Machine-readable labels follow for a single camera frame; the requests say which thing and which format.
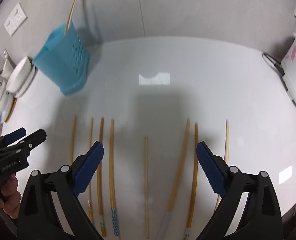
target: ribbed blue pad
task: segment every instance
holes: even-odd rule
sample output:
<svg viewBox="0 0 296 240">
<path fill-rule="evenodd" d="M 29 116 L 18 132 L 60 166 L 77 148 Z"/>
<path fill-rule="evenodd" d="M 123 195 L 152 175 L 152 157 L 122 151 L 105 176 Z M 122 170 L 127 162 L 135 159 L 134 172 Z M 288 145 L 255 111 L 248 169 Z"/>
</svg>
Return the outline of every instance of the ribbed blue pad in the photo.
<svg viewBox="0 0 296 240">
<path fill-rule="evenodd" d="M 80 193 L 86 191 L 92 176 L 95 174 L 97 167 L 103 159 L 103 156 L 104 147 L 101 143 L 98 143 L 75 175 L 75 187 L 72 189 L 72 192 L 76 197 Z"/>
<path fill-rule="evenodd" d="M 13 131 L 10 134 L 5 135 L 5 143 L 6 145 L 12 144 L 15 141 L 19 140 L 20 138 L 26 136 L 26 130 L 25 128 L 19 128 L 16 131 Z"/>
<path fill-rule="evenodd" d="M 225 189 L 224 175 L 209 154 L 208 149 L 206 149 L 202 143 L 198 143 L 196 153 L 198 161 L 206 174 L 213 191 L 223 198 L 227 192 Z"/>
</svg>

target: blue plastic basket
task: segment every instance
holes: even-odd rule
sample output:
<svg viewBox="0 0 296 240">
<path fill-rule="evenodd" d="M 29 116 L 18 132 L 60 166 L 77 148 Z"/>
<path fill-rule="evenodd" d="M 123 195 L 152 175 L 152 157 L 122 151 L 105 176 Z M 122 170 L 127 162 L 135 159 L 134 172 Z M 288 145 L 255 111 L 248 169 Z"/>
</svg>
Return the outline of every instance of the blue plastic basket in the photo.
<svg viewBox="0 0 296 240">
<path fill-rule="evenodd" d="M 56 83 L 63 94 L 80 90 L 87 80 L 89 53 L 82 46 L 71 23 L 64 35 L 64 25 L 55 29 L 32 63 Z"/>
</svg>

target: blue patterned chopstick handle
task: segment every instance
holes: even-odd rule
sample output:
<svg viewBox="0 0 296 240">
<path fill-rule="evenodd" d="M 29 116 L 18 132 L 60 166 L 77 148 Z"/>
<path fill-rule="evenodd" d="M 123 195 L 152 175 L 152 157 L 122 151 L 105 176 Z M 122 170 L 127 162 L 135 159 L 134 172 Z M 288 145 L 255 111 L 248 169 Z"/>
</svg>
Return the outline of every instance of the blue patterned chopstick handle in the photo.
<svg viewBox="0 0 296 240">
<path fill-rule="evenodd" d="M 117 212 L 116 212 L 115 208 L 111 209 L 111 216 L 112 216 L 113 232 L 114 232 L 115 236 L 119 236 Z"/>
</svg>

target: white tabletop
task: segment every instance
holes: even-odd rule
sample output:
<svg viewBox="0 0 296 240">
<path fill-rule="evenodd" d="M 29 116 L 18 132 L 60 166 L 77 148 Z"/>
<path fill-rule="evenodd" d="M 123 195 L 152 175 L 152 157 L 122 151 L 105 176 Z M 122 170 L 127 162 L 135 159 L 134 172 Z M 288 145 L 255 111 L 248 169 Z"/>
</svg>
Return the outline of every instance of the white tabletop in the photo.
<svg viewBox="0 0 296 240">
<path fill-rule="evenodd" d="M 26 128 L 27 134 L 39 128 L 47 132 L 47 140 L 31 151 L 29 167 L 17 173 L 21 193 L 33 170 L 53 172 L 68 164 L 74 114 L 78 116 L 75 157 L 87 152 L 90 118 L 94 118 L 95 142 L 103 116 L 104 215 L 106 239 L 113 239 L 108 152 L 110 119 L 114 118 L 115 190 L 121 238 L 144 239 L 143 154 L 144 137 L 148 136 L 150 238 L 155 239 L 166 213 L 190 117 L 183 177 L 165 239 L 183 239 L 186 227 L 194 122 L 199 124 L 199 140 L 223 157 L 228 119 L 229 165 L 245 173 L 267 171 L 282 214 L 296 202 L 296 108 L 260 51 L 221 41 L 176 37 L 114 41 L 89 51 L 89 76 L 81 91 L 65 97 L 38 71 L 18 100 L 11 119 L 4 124 L 3 134 L 20 127 Z M 96 174 L 91 185 L 95 226 L 100 231 Z M 199 235 L 212 216 L 216 199 L 199 167 L 190 239 Z M 81 194 L 79 200 L 86 208 L 86 194 Z M 229 232 L 236 228 L 243 205 Z"/>
</svg>

